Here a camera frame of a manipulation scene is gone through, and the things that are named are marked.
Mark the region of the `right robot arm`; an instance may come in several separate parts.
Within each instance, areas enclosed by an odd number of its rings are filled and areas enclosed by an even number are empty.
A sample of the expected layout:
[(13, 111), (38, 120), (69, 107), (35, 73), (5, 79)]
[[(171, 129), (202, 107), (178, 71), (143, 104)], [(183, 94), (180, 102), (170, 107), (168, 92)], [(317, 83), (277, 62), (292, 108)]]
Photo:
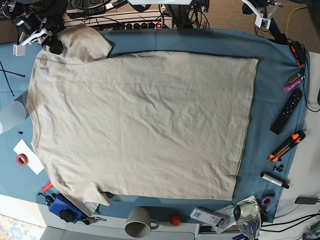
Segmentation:
[(63, 45), (57, 33), (62, 30), (62, 18), (67, 0), (2, 0), (0, 10), (17, 28), (15, 56), (24, 56), (26, 45), (48, 46), (52, 54), (60, 55)]

